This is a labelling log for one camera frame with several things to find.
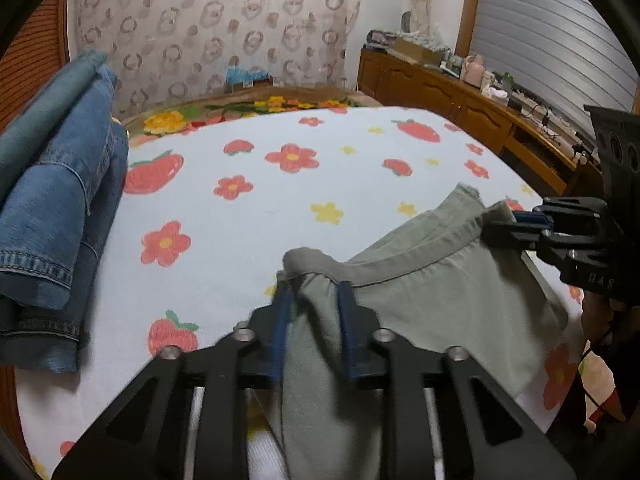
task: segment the gray t-shirt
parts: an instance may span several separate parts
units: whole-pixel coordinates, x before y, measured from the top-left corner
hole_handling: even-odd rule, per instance
[[[346,263],[308,248],[285,254],[279,279],[290,280],[296,299],[282,390],[266,408],[292,479],[378,476],[380,396],[353,390],[340,368],[341,280],[413,345],[465,346],[512,396],[529,384],[568,318],[526,253],[482,242],[488,219],[513,215],[504,202],[485,209],[459,184],[436,210]]]

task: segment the wooden headboard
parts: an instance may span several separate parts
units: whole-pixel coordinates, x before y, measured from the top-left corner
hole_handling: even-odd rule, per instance
[[[66,0],[43,0],[0,58],[0,132],[67,62]],[[30,461],[18,414],[13,367],[0,367],[0,426]]]

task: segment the cardboard box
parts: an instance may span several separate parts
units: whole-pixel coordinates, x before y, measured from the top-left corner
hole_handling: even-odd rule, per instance
[[[429,50],[428,48],[424,48],[418,44],[403,40],[402,38],[398,38],[396,40],[394,50],[409,57],[410,59],[413,59],[416,63],[421,65],[430,64],[439,66],[440,61],[442,60],[441,52],[434,52],[433,50]]]

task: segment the white bedsheet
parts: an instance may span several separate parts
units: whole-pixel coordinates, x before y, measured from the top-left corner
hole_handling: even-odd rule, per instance
[[[253,147],[238,143],[226,151],[243,151],[225,153],[236,139]],[[425,110],[248,118],[148,142],[132,149],[129,161],[169,150],[148,174],[138,170],[127,185],[136,193],[122,197],[95,280],[80,373],[17,373],[22,428],[45,474],[150,351],[210,346],[268,304],[288,249],[308,246],[346,260],[411,215],[435,208],[458,182],[476,187],[487,205],[505,198],[525,209],[541,203],[491,151]],[[244,180],[221,180],[235,176]],[[582,350],[581,291],[570,291],[555,269],[533,257],[570,315],[558,347],[517,399],[546,431]],[[278,477],[278,458],[261,455],[273,452],[268,434],[253,434],[250,452],[254,477]]]

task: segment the denim jacket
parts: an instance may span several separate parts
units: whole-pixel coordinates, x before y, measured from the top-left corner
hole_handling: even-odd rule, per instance
[[[0,203],[106,59],[97,50],[81,52],[7,125],[0,135]]]
[[[76,370],[90,287],[120,201],[127,136],[101,66],[0,210],[0,364]]]

